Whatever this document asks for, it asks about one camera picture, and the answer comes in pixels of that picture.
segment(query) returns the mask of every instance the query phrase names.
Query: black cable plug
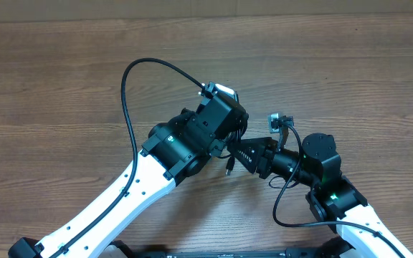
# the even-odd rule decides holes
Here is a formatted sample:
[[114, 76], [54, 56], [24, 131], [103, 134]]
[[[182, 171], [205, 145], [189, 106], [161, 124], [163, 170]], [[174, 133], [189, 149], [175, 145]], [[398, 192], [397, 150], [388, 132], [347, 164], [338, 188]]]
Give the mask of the black cable plug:
[[229, 160], [227, 161], [227, 165], [226, 165], [226, 176], [230, 176], [230, 172], [232, 172], [232, 170], [234, 169], [234, 165], [235, 165], [235, 157], [230, 156]]

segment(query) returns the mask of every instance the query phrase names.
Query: beige wall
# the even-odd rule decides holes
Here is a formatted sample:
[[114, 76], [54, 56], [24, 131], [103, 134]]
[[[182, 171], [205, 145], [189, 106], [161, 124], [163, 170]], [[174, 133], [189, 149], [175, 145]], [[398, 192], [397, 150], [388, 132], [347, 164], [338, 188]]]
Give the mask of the beige wall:
[[413, 11], [413, 0], [0, 0], [0, 22]]

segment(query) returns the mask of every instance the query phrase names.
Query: wooden table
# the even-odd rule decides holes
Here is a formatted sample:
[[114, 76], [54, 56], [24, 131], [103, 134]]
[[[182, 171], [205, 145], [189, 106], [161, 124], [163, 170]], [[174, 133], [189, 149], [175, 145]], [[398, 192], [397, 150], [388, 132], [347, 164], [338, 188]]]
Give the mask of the wooden table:
[[[144, 19], [0, 24], [0, 257], [86, 207], [131, 160], [120, 79], [157, 57], [202, 82], [229, 85], [250, 114], [293, 115], [302, 137], [336, 138], [342, 170], [413, 252], [413, 14]], [[159, 122], [194, 109], [197, 88], [159, 64], [128, 81], [138, 145]], [[290, 147], [296, 149], [293, 137]], [[145, 210], [118, 238], [132, 249], [183, 251], [318, 246], [328, 229], [285, 229], [278, 190], [213, 160]], [[291, 189], [278, 216], [314, 221]]]

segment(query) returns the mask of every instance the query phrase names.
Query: robotic arm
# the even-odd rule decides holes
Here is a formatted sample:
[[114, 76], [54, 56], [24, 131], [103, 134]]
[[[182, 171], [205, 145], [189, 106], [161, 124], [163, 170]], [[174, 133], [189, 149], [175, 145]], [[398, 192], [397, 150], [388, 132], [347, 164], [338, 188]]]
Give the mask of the robotic arm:
[[[169, 66], [199, 85], [177, 67], [161, 60], [139, 59], [129, 67], [147, 61]], [[195, 112], [183, 109], [180, 115], [150, 131], [143, 149], [134, 156], [138, 161], [135, 173], [132, 162], [74, 219], [40, 241], [21, 238], [9, 250], [9, 257], [98, 257], [137, 215], [186, 177], [200, 172], [212, 157], [220, 157], [226, 147], [231, 161], [236, 158], [260, 178], [266, 179], [275, 173], [288, 181], [285, 187], [293, 178], [310, 186], [306, 196], [310, 210], [319, 221], [318, 225], [328, 225], [343, 238], [343, 250], [338, 252], [341, 257], [398, 257], [398, 254], [413, 257], [383, 225], [367, 200], [341, 175], [341, 159], [332, 135], [309, 135], [301, 144], [300, 153], [286, 150], [284, 145], [293, 118], [279, 118], [273, 114], [269, 117], [270, 132], [280, 133], [279, 141], [272, 138], [241, 140], [247, 129], [248, 114], [239, 104], [237, 93], [210, 82], [202, 86], [199, 94], [203, 99]], [[275, 211], [276, 205], [274, 218], [282, 226], [308, 226], [279, 222]]]

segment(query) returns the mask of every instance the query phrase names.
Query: wall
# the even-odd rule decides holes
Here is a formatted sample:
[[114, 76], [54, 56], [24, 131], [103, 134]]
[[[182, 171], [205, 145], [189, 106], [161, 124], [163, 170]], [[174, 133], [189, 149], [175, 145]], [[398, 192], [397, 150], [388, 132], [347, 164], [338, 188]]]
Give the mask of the wall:
[[413, 0], [0, 0], [0, 22], [413, 12]]

